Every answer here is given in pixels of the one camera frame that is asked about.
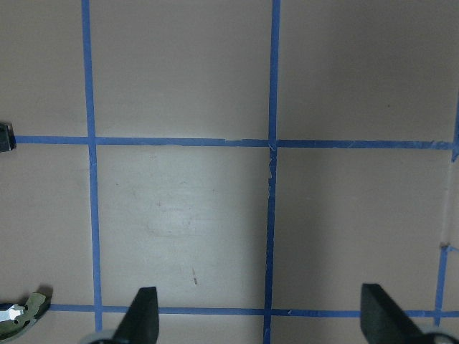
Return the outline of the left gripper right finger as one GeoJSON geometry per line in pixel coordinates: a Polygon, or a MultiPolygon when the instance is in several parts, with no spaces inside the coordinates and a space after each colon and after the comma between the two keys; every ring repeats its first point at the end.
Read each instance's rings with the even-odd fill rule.
{"type": "Polygon", "coordinates": [[[430,343],[430,336],[378,284],[361,286],[360,328],[371,344],[430,343]]]}

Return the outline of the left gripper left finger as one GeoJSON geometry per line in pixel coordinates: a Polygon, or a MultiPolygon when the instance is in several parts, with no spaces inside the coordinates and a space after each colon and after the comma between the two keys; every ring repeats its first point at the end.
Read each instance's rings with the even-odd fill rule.
{"type": "Polygon", "coordinates": [[[155,287],[138,290],[113,335],[115,343],[155,344],[159,335],[158,295],[155,287]]]}

